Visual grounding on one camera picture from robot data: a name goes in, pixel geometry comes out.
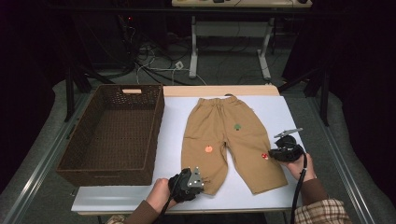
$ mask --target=person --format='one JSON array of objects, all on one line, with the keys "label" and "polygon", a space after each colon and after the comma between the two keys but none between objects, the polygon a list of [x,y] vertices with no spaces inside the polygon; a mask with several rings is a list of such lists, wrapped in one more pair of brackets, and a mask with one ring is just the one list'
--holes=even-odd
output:
[{"label": "person", "polygon": [[[344,203],[328,196],[315,174],[314,163],[309,153],[306,153],[306,158],[307,169],[301,188],[303,206],[295,210],[295,223],[352,223]],[[303,170],[304,156],[302,155],[297,161],[281,162],[281,164],[286,166],[291,175],[298,180]],[[113,216],[106,224],[152,223],[163,210],[169,195],[168,179],[159,178],[147,199],[142,201],[131,215]],[[172,200],[168,209],[176,204]]]}]

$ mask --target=brown pants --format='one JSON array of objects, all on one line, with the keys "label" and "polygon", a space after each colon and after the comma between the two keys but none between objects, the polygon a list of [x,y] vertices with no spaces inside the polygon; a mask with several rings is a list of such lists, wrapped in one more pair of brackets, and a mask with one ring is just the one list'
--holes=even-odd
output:
[{"label": "brown pants", "polygon": [[288,184],[279,163],[269,158],[267,131],[248,105],[234,96],[199,99],[187,121],[181,168],[199,167],[206,194],[216,194],[227,175],[226,147],[253,194]]}]

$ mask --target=hand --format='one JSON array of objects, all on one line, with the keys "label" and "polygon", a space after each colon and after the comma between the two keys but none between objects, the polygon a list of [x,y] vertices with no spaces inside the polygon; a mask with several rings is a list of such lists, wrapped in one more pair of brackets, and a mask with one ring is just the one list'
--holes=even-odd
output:
[{"label": "hand", "polygon": [[[160,214],[163,210],[163,206],[168,201],[169,195],[171,192],[168,188],[168,179],[159,178],[155,181],[154,187],[152,188],[151,192],[149,193],[146,202],[154,208],[154,210]],[[177,203],[172,200],[169,205],[168,209],[175,206]]]},{"label": "hand", "polygon": [[[306,173],[305,173],[303,182],[310,180],[310,179],[317,178],[317,176],[315,175],[315,171],[314,171],[314,163],[312,162],[312,158],[311,158],[311,155],[309,155],[309,153],[306,153],[306,159],[307,159]],[[304,155],[301,155],[297,161],[281,162],[281,164],[286,166],[289,169],[289,171],[291,172],[291,175],[296,180],[298,180],[300,178],[300,173],[304,168]]]}]

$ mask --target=basket handle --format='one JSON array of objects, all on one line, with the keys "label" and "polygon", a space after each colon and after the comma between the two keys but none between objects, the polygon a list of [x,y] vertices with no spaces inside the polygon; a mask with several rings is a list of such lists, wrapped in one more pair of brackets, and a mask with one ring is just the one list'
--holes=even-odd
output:
[{"label": "basket handle", "polygon": [[141,94],[142,93],[141,89],[122,89],[121,91],[124,94]]}]

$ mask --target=brown wicker basket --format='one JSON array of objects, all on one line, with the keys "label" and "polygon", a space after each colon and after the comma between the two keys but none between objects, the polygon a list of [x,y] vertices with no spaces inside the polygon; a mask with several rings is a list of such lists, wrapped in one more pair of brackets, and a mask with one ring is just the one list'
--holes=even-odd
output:
[{"label": "brown wicker basket", "polygon": [[56,172],[74,186],[151,185],[163,108],[162,85],[101,85]]}]

